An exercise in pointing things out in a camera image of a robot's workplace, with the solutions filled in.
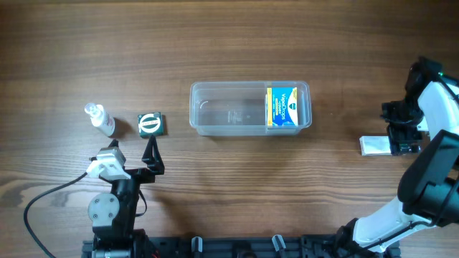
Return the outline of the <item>green square box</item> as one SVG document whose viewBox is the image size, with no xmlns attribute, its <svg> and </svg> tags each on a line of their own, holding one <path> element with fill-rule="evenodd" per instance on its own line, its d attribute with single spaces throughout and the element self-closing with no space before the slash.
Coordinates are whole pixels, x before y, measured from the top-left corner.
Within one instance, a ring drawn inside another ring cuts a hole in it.
<svg viewBox="0 0 459 258">
<path fill-rule="evenodd" d="M 163 115 L 160 112 L 138 115 L 138 132 L 141 138 L 163 135 Z"/>
</svg>

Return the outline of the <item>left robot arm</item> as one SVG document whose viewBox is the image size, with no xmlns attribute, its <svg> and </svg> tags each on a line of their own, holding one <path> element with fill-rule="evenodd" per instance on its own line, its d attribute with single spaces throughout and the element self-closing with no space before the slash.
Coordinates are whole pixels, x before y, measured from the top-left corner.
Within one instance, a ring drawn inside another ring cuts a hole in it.
<svg viewBox="0 0 459 258">
<path fill-rule="evenodd" d="M 94 237 L 84 242 L 83 257 L 159 257 L 159 250 L 149 240 L 143 229 L 135 229 L 139 200 L 145 197 L 141 185 L 154 183 L 165 171 L 155 136 L 148 140 L 142 161 L 143 168 L 127 169 L 126 158 L 113 140 L 91 159 L 86 173 L 111 185 L 108 193 L 100 193 L 88 205 Z"/>
</svg>

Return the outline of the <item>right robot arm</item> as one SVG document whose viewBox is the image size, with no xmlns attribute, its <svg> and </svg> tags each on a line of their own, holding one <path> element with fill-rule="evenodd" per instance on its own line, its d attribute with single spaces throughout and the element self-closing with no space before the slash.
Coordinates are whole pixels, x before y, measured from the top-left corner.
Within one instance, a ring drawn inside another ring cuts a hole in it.
<svg viewBox="0 0 459 258">
<path fill-rule="evenodd" d="M 402 100 L 382 104 L 393 156 L 415 153 L 397 196 L 373 214 L 353 219 L 333 239 L 335 257 L 384 257 L 390 246 L 424 229 L 458 222 L 458 80 L 419 57 Z"/>
</svg>

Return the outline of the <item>white green medicine box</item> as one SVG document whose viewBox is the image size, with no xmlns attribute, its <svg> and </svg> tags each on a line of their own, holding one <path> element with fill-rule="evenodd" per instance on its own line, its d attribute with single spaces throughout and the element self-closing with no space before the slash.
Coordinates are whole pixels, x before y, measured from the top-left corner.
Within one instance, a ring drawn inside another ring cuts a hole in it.
<svg viewBox="0 0 459 258">
<path fill-rule="evenodd" d="M 390 156 L 392 154 L 388 136 L 364 135 L 360 137 L 359 143 L 363 156 Z"/>
</svg>

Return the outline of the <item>white spray bottle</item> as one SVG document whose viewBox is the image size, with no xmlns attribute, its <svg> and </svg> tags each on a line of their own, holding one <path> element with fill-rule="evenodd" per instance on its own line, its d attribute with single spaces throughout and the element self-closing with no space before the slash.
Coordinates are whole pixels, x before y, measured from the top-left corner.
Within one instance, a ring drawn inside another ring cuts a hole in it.
<svg viewBox="0 0 459 258">
<path fill-rule="evenodd" d="M 91 123 L 104 135 L 111 137 L 115 132 L 115 120 L 102 105 L 88 103 L 85 112 L 90 116 Z"/>
</svg>

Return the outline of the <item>blue VapoDrops box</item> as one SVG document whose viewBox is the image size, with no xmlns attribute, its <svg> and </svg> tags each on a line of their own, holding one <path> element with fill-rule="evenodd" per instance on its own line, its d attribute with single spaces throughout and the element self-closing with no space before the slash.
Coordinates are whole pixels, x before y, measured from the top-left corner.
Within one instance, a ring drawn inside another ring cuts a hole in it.
<svg viewBox="0 0 459 258">
<path fill-rule="evenodd" d="M 298 88 L 268 87 L 266 124 L 269 128 L 298 125 Z"/>
</svg>

